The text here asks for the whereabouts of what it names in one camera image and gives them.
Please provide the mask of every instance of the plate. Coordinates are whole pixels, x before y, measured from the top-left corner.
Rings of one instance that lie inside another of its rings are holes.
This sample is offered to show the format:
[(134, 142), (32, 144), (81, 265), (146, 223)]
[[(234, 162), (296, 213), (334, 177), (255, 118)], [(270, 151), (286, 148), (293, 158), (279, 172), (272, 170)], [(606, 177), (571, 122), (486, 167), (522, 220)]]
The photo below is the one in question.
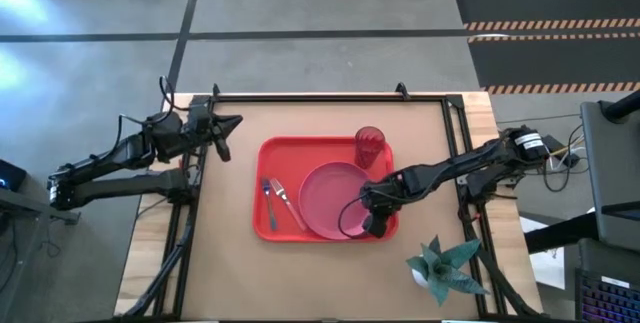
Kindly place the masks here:
[[(345, 205), (358, 197), (367, 179), (367, 172), (351, 163), (332, 162), (317, 167), (300, 187), (298, 202), (302, 219), (324, 238), (350, 239), (338, 229), (338, 217)], [(342, 229), (352, 236), (362, 234), (362, 222), (368, 214), (360, 200), (354, 202), (342, 215)]]

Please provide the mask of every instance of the gray floor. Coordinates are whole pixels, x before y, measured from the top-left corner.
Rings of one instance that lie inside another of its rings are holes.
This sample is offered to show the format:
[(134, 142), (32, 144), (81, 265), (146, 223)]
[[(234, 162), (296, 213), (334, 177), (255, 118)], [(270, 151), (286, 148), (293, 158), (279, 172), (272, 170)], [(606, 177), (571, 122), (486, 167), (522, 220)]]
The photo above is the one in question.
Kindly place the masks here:
[[(0, 0), (0, 35), (178, 32), (187, 0)], [(455, 0), (198, 0), (192, 32), (294, 29), (461, 28)], [(174, 41), (0, 43), (0, 156), (31, 174), (29, 193), (67, 161), (108, 149), (116, 117), (160, 105)], [(178, 90), (228, 92), (477, 90), (463, 38), (190, 42)], [(585, 100), (620, 94), (493, 97), (496, 119), (577, 113)], [(566, 140), (578, 117), (527, 124)], [(125, 133), (136, 127), (126, 125)], [(525, 213), (569, 218), (592, 206), (588, 175), (562, 193), (539, 177), (517, 189)], [(41, 253), (19, 292), (14, 320), (67, 322), (113, 312), (137, 199), (95, 202), (76, 227), (56, 224), (62, 253)], [(545, 309), (571, 317), (570, 302), (543, 290)]]

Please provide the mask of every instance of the green leaf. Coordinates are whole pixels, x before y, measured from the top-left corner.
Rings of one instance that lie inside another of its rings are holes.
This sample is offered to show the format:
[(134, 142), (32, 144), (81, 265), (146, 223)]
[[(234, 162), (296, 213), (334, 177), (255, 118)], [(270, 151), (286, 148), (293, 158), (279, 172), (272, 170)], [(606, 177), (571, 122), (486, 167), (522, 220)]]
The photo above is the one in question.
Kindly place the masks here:
[(411, 267), (411, 269), (420, 272), (420, 274), (422, 274), (422, 277), (427, 280), (427, 277), (429, 276), (427, 262), (425, 262), (422, 257), (411, 257), (407, 259), (407, 264), (409, 265), (409, 267)]
[(448, 266), (444, 263), (434, 268), (436, 277), (445, 282), (449, 280), (449, 275), (452, 270), (455, 270), (455, 269), (451, 268), (451, 266)]
[(431, 294), (433, 294), (438, 301), (438, 306), (441, 307), (442, 303), (447, 300), (447, 296), (449, 295), (449, 287), (447, 286), (447, 283), (438, 279), (433, 274), (429, 276), (427, 282), (429, 282), (429, 291), (431, 291)]
[(431, 272), (433, 267), (440, 264), (440, 257), (426, 245), (422, 243), (420, 245), (422, 246), (422, 256), (424, 257), (424, 261), (427, 262), (429, 272)]
[(437, 235), (435, 236), (435, 238), (433, 238), (431, 243), (429, 243), (429, 249), (436, 252), (438, 255), (442, 253), (442, 251), (440, 250), (440, 240), (438, 239)]
[(443, 263), (458, 269), (462, 267), (462, 265), (466, 261), (473, 257), (473, 255), (478, 250), (478, 247), (480, 247), (480, 241), (474, 239), (472, 241), (465, 242), (463, 244), (460, 244), (459, 246), (455, 246), (449, 249), (448, 251), (442, 253), (442, 255), (440, 255), (440, 258), (442, 259)]
[(489, 291), (484, 289), (478, 282), (472, 277), (460, 272), (459, 270), (452, 269), (447, 273), (442, 280), (454, 290), (462, 293), (470, 294), (489, 294)]

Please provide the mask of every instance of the wire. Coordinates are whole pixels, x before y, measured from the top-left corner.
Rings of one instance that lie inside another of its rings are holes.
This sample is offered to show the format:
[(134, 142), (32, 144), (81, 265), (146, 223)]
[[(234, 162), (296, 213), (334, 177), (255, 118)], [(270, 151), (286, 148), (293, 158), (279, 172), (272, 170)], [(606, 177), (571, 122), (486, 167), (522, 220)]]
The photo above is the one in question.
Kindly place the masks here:
[[(565, 174), (566, 174), (568, 170), (570, 170), (570, 169), (569, 169), (569, 168), (565, 168), (565, 169), (563, 169), (563, 170), (561, 170), (561, 171), (547, 172), (547, 176), (554, 175), (554, 174), (563, 174), (563, 173), (565, 173)], [(584, 174), (584, 173), (587, 173), (588, 171), (589, 171), (589, 167), (587, 167), (587, 168), (585, 168), (585, 169), (583, 169), (583, 170), (581, 170), (581, 171), (577, 171), (577, 172), (575, 172), (575, 171), (570, 171), (570, 172), (569, 172), (569, 174)], [(537, 176), (541, 176), (541, 175), (543, 175), (543, 174), (542, 174), (542, 172), (538, 172), (538, 173), (525, 173), (525, 175), (537, 175)]]
[(162, 97), (163, 97), (164, 101), (169, 103), (171, 105), (171, 107), (173, 107), (173, 109), (175, 109), (175, 110), (188, 112), (189, 108), (182, 108), (182, 107), (178, 107), (177, 105), (175, 105), (175, 99), (173, 97), (173, 95), (175, 94), (175, 88), (173, 87), (171, 82), (169, 82), (169, 79), (167, 77), (165, 77), (164, 79), (167, 81), (167, 85), (171, 86), (171, 96), (172, 96), (171, 101), (169, 101), (169, 99), (167, 98), (167, 92), (165, 91), (164, 86), (162, 84), (160, 84), (160, 91), (162, 92)]
[[(574, 141), (572, 138), (573, 138), (573, 135), (574, 135), (574, 134), (575, 134), (575, 133), (576, 133), (580, 128), (582, 128), (582, 124), (580, 124), (579, 126), (577, 126), (577, 127), (576, 127), (572, 132), (571, 132), (571, 134), (569, 134), (569, 141), (567, 142), (567, 147), (571, 147), (571, 146), (576, 142), (576, 141)], [(549, 181), (547, 180), (547, 178), (548, 178), (548, 177), (547, 177), (547, 175), (548, 175), (548, 173), (547, 173), (547, 163), (545, 162), (545, 164), (542, 166), (542, 180), (544, 181), (544, 185), (545, 185), (545, 187), (547, 187), (547, 189), (548, 189), (549, 191), (554, 192), (554, 193), (558, 193), (558, 192), (563, 191), (563, 190), (567, 187), (567, 185), (569, 184), (569, 178), (571, 177), (571, 174), (570, 174), (570, 173), (571, 173), (571, 167), (567, 167), (567, 169), (565, 170), (565, 172), (566, 172), (566, 176), (565, 176), (564, 181), (562, 182), (562, 185), (561, 185), (559, 188), (553, 188), (553, 187), (551, 187), (551, 186), (549, 185)]]
[[(162, 84), (162, 83), (164, 83), (165, 80), (167, 80), (167, 77), (160, 76), (160, 78), (158, 78), (158, 86), (160, 87), (160, 92), (162, 92), (163, 99), (167, 100), (167, 92), (165, 91), (164, 85)], [(168, 101), (169, 102), (169, 110), (166, 111), (162, 117), (160, 117), (160, 118), (158, 118), (156, 120), (153, 120), (153, 121), (141, 121), (141, 120), (138, 120), (138, 119), (135, 119), (135, 118), (131, 118), (131, 117), (127, 116), (126, 114), (120, 114), (120, 117), (122, 117), (124, 119), (127, 119), (127, 120), (130, 120), (131, 122), (138, 123), (143, 127), (148, 127), (148, 126), (152, 126), (154, 124), (158, 124), (158, 123), (163, 122), (165, 119), (167, 119), (169, 117), (169, 115), (171, 115), (171, 113), (173, 112), (173, 109), (176, 108), (176, 106), (174, 104), (175, 103), (175, 89), (173, 88), (172, 84), (167, 84), (167, 86), (169, 88), (171, 88), (171, 89), (169, 89), (169, 91), (171, 93), (170, 94), (171, 98), (170, 98), (170, 101)]]
[(51, 223), (57, 220), (59, 219), (57, 219), (56, 217), (51, 218), (51, 220), (49, 221), (49, 225), (47, 226), (47, 240), (40, 242), (40, 249), (42, 249), (42, 246), (44, 246), (45, 244), (47, 245), (47, 255), (49, 256), (49, 258), (55, 258), (60, 255), (60, 252), (62, 252), (60, 246), (53, 243), (53, 241), (51, 240)]
[(497, 124), (506, 124), (506, 123), (529, 122), (529, 121), (534, 121), (534, 120), (547, 120), (547, 119), (558, 119), (558, 118), (578, 117), (578, 116), (580, 116), (580, 113), (575, 113), (575, 114), (563, 114), (563, 115), (550, 116), (550, 117), (527, 118), (527, 119), (515, 119), (515, 120), (510, 120), (510, 121), (501, 121), (501, 122), (496, 121), (496, 123), (497, 123)]
[[(5, 278), (2, 285), (0, 285), (0, 294), (2, 293), (2, 291), (4, 291), (4, 289), (9, 284), (9, 281), (11, 280), (11, 276), (13, 275), (13, 272), (15, 271), (16, 266), (18, 265), (18, 243), (16, 238), (16, 218), (15, 217), (13, 217), (13, 219), (11, 220), (11, 230), (13, 235), (12, 243), (11, 243), (11, 247), (13, 250), (13, 263), (11, 265), (11, 269), (9, 270), (9, 274), (7, 275), (7, 278)], [(9, 258), (9, 254), (10, 252), (7, 252), (7, 255), (2, 260), (2, 264), (0, 264), (0, 267), (4, 266), (4, 263)]]
[(492, 195), (492, 196), (494, 196), (494, 197), (496, 197), (496, 198), (502, 198), (502, 199), (512, 199), (512, 200), (516, 200), (516, 199), (518, 199), (518, 197), (515, 197), (515, 196), (505, 196), (505, 195), (502, 195), (502, 194), (496, 194), (496, 193), (493, 193), (493, 194), (491, 194), (491, 195)]
[[(578, 144), (578, 143), (582, 143), (583, 141), (584, 141), (584, 135), (582, 135), (578, 139), (576, 139), (576, 142), (573, 143), (573, 144), (575, 145), (575, 144)], [(556, 156), (558, 154), (562, 154), (562, 153), (566, 152), (567, 150), (569, 150), (569, 147), (564, 147), (564, 148), (558, 149), (557, 151), (549, 153), (549, 154), (552, 155), (552, 156)]]
[(140, 218), (140, 216), (141, 216), (141, 215), (143, 215), (143, 214), (144, 214), (144, 212), (148, 211), (148, 210), (149, 210), (149, 209), (151, 209), (151, 208), (156, 207), (158, 204), (160, 204), (160, 203), (162, 203), (162, 202), (166, 201), (167, 199), (169, 199), (169, 198), (168, 198), (168, 197), (164, 197), (164, 198), (160, 199), (159, 201), (157, 201), (157, 202), (153, 203), (152, 205), (148, 206), (147, 208), (145, 208), (145, 209), (141, 210), (140, 212), (138, 212), (138, 215), (136, 215), (136, 220), (137, 220), (138, 218)]
[(358, 239), (358, 238), (362, 238), (366, 235), (366, 232), (358, 234), (358, 235), (351, 235), (348, 234), (347, 232), (344, 231), (344, 229), (342, 229), (342, 215), (344, 214), (344, 212), (347, 210), (347, 208), (349, 208), (352, 204), (354, 204), (355, 202), (359, 201), (360, 199), (366, 197), (366, 194), (363, 194), (359, 197), (357, 197), (356, 199), (350, 201), (349, 203), (345, 204), (344, 207), (342, 207), (342, 210), (340, 211), (340, 214), (338, 215), (338, 229), (340, 230), (340, 233), (342, 233), (343, 235), (351, 238), (351, 239)]

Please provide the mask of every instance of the plastic cup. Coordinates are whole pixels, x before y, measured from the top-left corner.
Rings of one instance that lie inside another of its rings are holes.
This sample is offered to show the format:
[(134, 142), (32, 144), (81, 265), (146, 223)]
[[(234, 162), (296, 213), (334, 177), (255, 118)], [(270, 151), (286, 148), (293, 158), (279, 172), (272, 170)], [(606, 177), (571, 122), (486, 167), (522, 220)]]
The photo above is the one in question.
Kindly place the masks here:
[(355, 163), (362, 169), (368, 169), (385, 146), (384, 134), (376, 127), (363, 127), (356, 133)]

